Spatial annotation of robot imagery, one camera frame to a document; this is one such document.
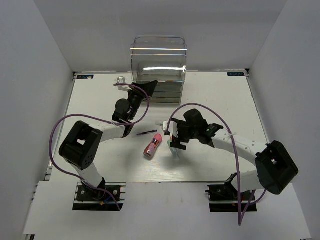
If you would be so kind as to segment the pink glue stick tube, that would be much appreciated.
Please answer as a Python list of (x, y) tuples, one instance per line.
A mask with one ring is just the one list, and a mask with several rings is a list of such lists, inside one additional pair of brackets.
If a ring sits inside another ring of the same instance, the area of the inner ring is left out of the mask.
[(155, 155), (157, 148), (159, 147), (159, 145), (162, 143), (163, 141), (163, 137), (161, 134), (157, 133), (152, 141), (150, 142), (150, 144), (145, 148), (143, 154), (145, 157), (147, 158), (153, 158), (153, 156)]

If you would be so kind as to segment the clear organizer top lid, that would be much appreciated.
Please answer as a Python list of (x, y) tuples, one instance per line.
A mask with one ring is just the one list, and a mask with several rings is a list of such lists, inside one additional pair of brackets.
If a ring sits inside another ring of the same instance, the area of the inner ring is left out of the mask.
[(185, 82), (188, 47), (183, 37), (140, 35), (130, 53), (133, 82)]

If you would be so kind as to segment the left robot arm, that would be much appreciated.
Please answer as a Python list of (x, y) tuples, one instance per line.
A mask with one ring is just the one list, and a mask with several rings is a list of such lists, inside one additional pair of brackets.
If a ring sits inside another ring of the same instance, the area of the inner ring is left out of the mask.
[(82, 185), (93, 200), (100, 201), (107, 194), (106, 181), (94, 164), (100, 143), (122, 139), (131, 133), (133, 120), (142, 102), (150, 100), (157, 85), (157, 80), (127, 85), (128, 97), (115, 103), (110, 123), (94, 126), (77, 121), (62, 142), (59, 155), (77, 171)]

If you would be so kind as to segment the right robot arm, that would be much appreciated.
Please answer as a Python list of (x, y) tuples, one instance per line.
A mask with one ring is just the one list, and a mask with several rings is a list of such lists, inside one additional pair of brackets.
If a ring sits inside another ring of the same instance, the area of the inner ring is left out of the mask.
[(219, 200), (236, 200), (254, 190), (280, 195), (298, 175), (297, 165), (281, 142), (258, 142), (235, 136), (222, 125), (209, 124), (197, 109), (183, 116), (184, 120), (172, 118), (162, 124), (165, 134), (171, 137), (172, 149), (186, 150), (190, 140), (198, 140), (203, 145), (232, 153), (255, 167), (251, 171), (233, 173), (216, 189)]

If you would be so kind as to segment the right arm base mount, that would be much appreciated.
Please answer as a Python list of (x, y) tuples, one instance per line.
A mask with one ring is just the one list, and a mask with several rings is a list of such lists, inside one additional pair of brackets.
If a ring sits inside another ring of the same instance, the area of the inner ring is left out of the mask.
[[(238, 196), (232, 190), (229, 190), (224, 184), (208, 185), (205, 190), (208, 196), (210, 213), (237, 213), (238, 212)], [(252, 191), (241, 193), (241, 211), (243, 211), (252, 195)], [(252, 198), (247, 212), (257, 212), (255, 196)]]

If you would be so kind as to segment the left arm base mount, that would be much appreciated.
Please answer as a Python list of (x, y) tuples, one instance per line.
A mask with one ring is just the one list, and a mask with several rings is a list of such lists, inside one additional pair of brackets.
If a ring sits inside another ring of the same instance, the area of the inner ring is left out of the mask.
[(90, 190), (82, 183), (78, 183), (74, 201), (73, 211), (95, 211), (95, 212), (118, 212), (122, 209), (126, 197), (126, 183), (106, 183), (105, 191)]

